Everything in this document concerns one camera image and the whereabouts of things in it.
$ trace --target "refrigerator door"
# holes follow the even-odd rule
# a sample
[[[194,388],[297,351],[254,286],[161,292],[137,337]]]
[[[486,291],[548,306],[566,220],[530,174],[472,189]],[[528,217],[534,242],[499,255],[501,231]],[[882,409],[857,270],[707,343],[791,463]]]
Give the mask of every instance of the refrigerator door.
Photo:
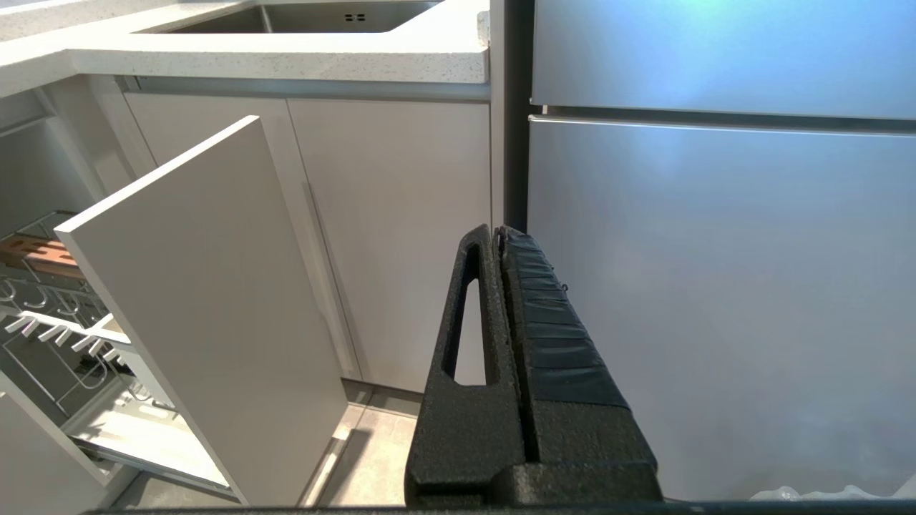
[[[916,118],[916,0],[538,0],[533,104]]]
[[[916,137],[537,117],[529,231],[665,495],[916,472]]]

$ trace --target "speckled countertop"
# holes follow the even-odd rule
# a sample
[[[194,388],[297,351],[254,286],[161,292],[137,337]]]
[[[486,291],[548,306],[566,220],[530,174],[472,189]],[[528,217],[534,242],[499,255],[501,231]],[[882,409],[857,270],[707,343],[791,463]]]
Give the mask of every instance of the speckled countertop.
[[[489,0],[444,0],[376,34],[154,34],[253,0],[178,3],[0,42],[0,96],[80,73],[305,79],[487,81],[478,13]]]

